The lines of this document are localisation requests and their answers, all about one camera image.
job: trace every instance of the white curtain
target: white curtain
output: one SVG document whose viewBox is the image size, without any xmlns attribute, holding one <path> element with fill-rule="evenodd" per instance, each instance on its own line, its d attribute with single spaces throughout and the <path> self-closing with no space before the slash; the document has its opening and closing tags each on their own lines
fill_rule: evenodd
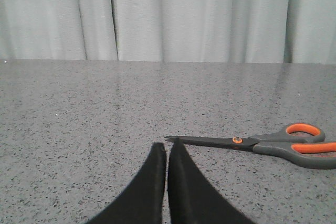
<svg viewBox="0 0 336 224">
<path fill-rule="evenodd" d="M 0 0 L 0 58 L 336 63 L 336 0 Z"/>
</svg>

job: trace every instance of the speckled granite surface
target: speckled granite surface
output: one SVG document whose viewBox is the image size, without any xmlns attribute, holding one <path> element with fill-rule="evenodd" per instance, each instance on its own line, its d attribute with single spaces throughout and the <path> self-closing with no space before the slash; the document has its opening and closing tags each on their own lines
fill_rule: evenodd
<svg viewBox="0 0 336 224">
<path fill-rule="evenodd" d="M 85 223 L 165 135 L 244 137 L 304 121 L 336 140 L 336 66 L 2 60 L 0 101 L 2 223 Z M 259 224 L 336 223 L 336 170 L 187 149 Z M 167 205 L 165 195 L 163 223 Z"/>
</svg>

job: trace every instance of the orange handle grip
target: orange handle grip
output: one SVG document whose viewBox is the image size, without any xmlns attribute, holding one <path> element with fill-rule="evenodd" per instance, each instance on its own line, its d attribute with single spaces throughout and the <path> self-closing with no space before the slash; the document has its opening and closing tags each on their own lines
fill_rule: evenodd
<svg viewBox="0 0 336 224">
<path fill-rule="evenodd" d="M 292 134 L 294 132 L 306 132 L 310 135 L 317 136 L 321 134 L 319 128 L 306 124 L 306 123 L 294 123 L 286 128 L 286 132 L 288 134 Z"/>
<path fill-rule="evenodd" d="M 331 143 L 312 143 L 312 144 L 292 144 L 293 150 L 305 153 L 324 153 L 336 152 L 336 142 Z"/>
</svg>

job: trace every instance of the scissor pivot screw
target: scissor pivot screw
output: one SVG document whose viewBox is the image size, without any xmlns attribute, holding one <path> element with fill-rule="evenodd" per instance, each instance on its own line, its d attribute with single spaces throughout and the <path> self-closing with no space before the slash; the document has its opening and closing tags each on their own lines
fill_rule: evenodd
<svg viewBox="0 0 336 224">
<path fill-rule="evenodd" d="M 241 144 L 243 142 L 243 140 L 240 137 L 233 137 L 232 141 L 236 144 Z"/>
</svg>

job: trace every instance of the scissors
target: scissors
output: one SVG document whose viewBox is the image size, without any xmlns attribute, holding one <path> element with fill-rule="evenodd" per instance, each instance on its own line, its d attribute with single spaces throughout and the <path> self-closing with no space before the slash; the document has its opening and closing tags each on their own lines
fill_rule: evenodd
<svg viewBox="0 0 336 224">
<path fill-rule="evenodd" d="M 312 169 L 335 169 L 336 156 L 308 154 L 336 152 L 336 142 L 322 143 L 326 135 L 320 128 L 307 123 L 291 123 L 279 132 L 249 136 L 248 138 L 213 138 L 166 136 L 167 141 L 181 140 L 184 144 L 233 148 L 258 154 L 282 157 L 292 163 Z"/>
</svg>

